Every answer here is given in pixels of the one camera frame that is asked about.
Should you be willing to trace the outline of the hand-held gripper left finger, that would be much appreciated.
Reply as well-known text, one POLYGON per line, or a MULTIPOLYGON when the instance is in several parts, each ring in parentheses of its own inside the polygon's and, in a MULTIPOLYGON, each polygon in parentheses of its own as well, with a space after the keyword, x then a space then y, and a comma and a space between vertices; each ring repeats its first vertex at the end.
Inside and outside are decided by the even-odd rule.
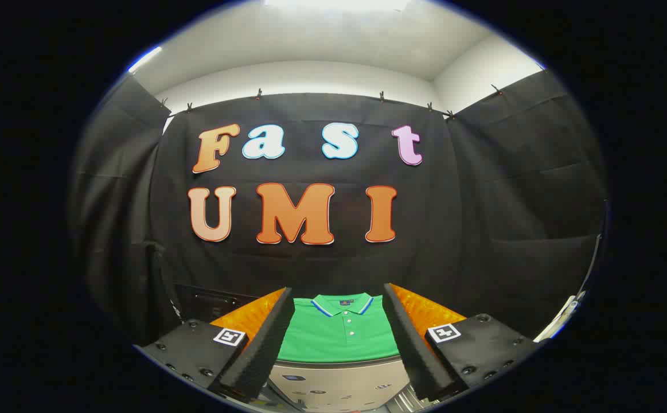
POLYGON ((283 287, 215 321, 189 317, 139 350, 195 387, 249 402, 278 360, 295 310, 292 293, 283 287))

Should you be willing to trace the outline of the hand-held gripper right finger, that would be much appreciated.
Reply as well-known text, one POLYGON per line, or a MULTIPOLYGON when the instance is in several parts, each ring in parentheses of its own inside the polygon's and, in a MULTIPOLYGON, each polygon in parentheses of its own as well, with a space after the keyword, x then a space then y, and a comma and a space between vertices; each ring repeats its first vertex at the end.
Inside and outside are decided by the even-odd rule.
POLYGON ((383 309, 420 399, 441 402, 485 386, 542 348, 490 314, 464 317, 403 287, 383 288, 383 309))

